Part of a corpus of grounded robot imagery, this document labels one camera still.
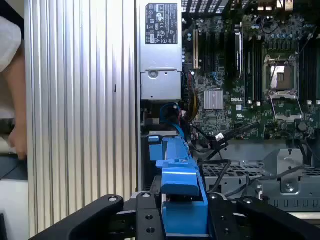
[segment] green circuit board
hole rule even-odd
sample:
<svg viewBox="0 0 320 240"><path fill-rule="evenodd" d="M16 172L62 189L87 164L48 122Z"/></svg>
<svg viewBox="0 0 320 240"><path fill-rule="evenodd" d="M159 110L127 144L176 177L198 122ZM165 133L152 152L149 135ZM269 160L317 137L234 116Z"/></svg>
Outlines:
<svg viewBox="0 0 320 240"><path fill-rule="evenodd" d="M299 46L291 45L287 49L286 42L292 43L292 39L296 38L303 31L304 20L302 17L294 16L290 19L290 24L284 24L278 26L272 33L265 33L261 27L255 27L252 24L254 16L245 16L242 20L242 34L246 39L252 36L262 36L264 43L262 45L263 58L272 54L273 56L285 56L296 54L299 51ZM214 50L214 72L203 72L202 69L193 69L194 71L194 86L198 93L200 108L193 124L200 127L204 132L209 135L215 136L224 131L242 127L251 123L260 122L260 129L253 129L251 132L244 133L239 136L239 139L243 140L272 140L272 139L284 139L288 138L286 134L289 133L294 136L295 139L302 139L307 135L313 137L315 130L320 126L320 106L313 103L308 105L306 102L300 102L300 106L303 113L303 122L306 123L308 129L305 133L301 133L297 130L297 126L301 123L301 120L295 121L283 121L276 120L273 112L273 107L270 99L263 96L259 105L248 104L246 89L248 84L245 74L242 77L235 77L230 80L226 76L226 48L228 48L227 37L221 38L221 33L225 36L230 31L230 23L228 20L223 20L221 17L214 17L210 19L197 19L195 20L197 29L200 35L215 35L214 43L216 46L221 46L221 41L225 41L224 47L216 47ZM269 42L283 43L280 49L270 48ZM192 66L193 53L186 51L185 53L185 65ZM299 79L299 67L297 67L297 81ZM205 91L211 90L223 90L223 109L205 109ZM287 101L277 101L275 104L275 111L284 115L299 114L300 108L296 103L288 103Z"/></svg>

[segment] ram slot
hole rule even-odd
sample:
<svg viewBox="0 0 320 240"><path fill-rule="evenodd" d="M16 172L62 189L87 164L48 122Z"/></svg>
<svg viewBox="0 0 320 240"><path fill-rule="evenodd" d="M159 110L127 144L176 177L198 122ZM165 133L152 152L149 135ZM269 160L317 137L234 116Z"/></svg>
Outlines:
<svg viewBox="0 0 320 240"><path fill-rule="evenodd" d="M300 49L307 43L307 39L300 42ZM319 41L311 39L300 55L299 68L299 99L302 103L319 100Z"/></svg>
<svg viewBox="0 0 320 240"><path fill-rule="evenodd" d="M257 40L256 37L252 39L253 44L253 101L261 101L262 100L262 70L263 70L263 54L262 54L262 41Z"/></svg>
<svg viewBox="0 0 320 240"><path fill-rule="evenodd" d="M246 97L253 102L261 101L263 95L262 70L263 49L262 41L254 36L247 44L246 54Z"/></svg>

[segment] power supply label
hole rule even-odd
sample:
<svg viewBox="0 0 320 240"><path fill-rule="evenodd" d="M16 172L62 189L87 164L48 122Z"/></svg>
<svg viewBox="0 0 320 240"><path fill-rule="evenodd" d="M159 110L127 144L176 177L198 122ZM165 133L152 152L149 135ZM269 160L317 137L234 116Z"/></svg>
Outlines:
<svg viewBox="0 0 320 240"><path fill-rule="evenodd" d="M149 3L145 8L145 43L178 44L178 4Z"/></svg>

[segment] metal frame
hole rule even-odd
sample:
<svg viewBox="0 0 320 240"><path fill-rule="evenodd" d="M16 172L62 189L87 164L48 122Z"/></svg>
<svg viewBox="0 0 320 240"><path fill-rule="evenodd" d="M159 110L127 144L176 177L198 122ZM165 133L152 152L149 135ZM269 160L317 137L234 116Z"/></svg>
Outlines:
<svg viewBox="0 0 320 240"><path fill-rule="evenodd" d="M30 236L136 190L134 9L132 0L25 1Z"/></svg>

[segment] motherboard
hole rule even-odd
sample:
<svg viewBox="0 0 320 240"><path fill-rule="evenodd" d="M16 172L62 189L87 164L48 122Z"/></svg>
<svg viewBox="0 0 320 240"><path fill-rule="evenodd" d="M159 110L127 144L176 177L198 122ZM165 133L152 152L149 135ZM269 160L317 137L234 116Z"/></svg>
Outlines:
<svg viewBox="0 0 320 240"><path fill-rule="evenodd" d="M220 16L192 19L183 32L183 64L200 102L193 124L216 136L259 122L260 129L243 133L242 140L315 137L320 127L315 29L298 14L248 14L238 24Z"/></svg>

